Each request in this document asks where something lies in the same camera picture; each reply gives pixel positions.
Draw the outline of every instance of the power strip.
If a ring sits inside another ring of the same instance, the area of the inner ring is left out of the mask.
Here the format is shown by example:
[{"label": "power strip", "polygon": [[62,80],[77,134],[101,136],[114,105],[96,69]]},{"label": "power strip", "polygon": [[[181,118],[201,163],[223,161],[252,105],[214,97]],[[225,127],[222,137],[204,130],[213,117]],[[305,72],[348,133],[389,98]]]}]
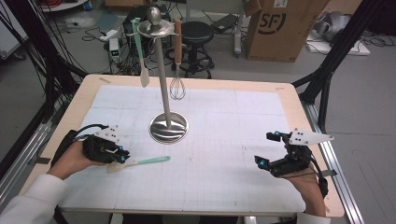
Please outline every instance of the power strip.
[{"label": "power strip", "polygon": [[111,38],[111,36],[115,35],[118,31],[116,30],[111,30],[109,32],[106,33],[106,35],[102,35],[101,37],[99,37],[99,39],[103,40],[103,41],[107,41],[109,38]]}]

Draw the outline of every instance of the whisk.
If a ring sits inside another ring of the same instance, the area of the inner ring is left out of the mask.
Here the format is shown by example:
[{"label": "whisk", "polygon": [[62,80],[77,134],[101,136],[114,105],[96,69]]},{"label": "whisk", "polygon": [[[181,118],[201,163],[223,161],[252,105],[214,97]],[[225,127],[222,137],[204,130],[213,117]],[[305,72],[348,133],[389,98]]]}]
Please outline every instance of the whisk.
[{"label": "whisk", "polygon": [[184,87],[183,80],[181,80],[180,64],[181,64],[181,21],[179,18],[175,18],[175,64],[176,64],[176,75],[172,79],[169,86],[169,93],[174,100],[181,100],[186,95],[186,88]]}]

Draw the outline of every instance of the round metal base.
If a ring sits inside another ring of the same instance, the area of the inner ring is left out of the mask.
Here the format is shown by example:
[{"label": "round metal base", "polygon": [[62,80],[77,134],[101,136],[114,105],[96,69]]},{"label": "round metal base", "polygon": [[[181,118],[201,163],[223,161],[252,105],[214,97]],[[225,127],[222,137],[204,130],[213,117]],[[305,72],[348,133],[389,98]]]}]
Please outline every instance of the round metal base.
[{"label": "round metal base", "polygon": [[163,144],[173,144],[180,141],[189,131],[189,123],[180,114],[171,112],[171,126],[166,126],[166,117],[162,113],[155,117],[149,125],[149,134],[155,141]]}]

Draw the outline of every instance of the hanging utensil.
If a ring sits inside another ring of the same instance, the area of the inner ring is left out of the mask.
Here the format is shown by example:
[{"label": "hanging utensil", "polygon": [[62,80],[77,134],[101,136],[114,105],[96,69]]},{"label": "hanging utensil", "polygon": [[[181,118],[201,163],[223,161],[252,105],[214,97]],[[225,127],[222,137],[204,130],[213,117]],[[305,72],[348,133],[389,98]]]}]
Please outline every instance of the hanging utensil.
[{"label": "hanging utensil", "polygon": [[134,42],[136,43],[137,54],[139,55],[140,61],[140,82],[143,87],[147,87],[149,84],[149,70],[145,66],[145,62],[143,61],[143,50],[142,50],[142,41],[140,39],[140,34],[137,32],[137,25],[140,22],[140,18],[136,18],[132,21],[132,28],[134,29]]},{"label": "hanging utensil", "polygon": [[183,80],[181,80],[179,76],[181,64],[181,21],[179,18],[175,18],[175,34],[176,75],[169,86],[169,93],[172,99],[181,100],[186,95],[186,88],[184,87]]}]

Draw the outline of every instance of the white paper sheet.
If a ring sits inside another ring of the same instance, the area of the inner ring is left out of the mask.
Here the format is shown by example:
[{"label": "white paper sheet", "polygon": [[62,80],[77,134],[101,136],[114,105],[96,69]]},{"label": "white paper sheet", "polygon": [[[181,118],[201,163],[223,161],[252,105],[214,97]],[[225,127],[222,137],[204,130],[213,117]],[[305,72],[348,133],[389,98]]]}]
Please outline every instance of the white paper sheet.
[{"label": "white paper sheet", "polygon": [[187,119],[190,129],[181,141],[163,145],[149,135],[151,120],[163,113],[159,88],[103,86],[81,127],[119,125],[119,145],[131,152],[130,160],[171,160],[112,174],[106,167],[90,167],[66,180],[69,191],[60,206],[178,214],[304,210],[289,181],[254,162],[254,155],[274,161],[286,154],[283,143],[265,138],[268,132],[290,131],[276,93],[187,89],[181,101],[170,99],[170,108]]}]

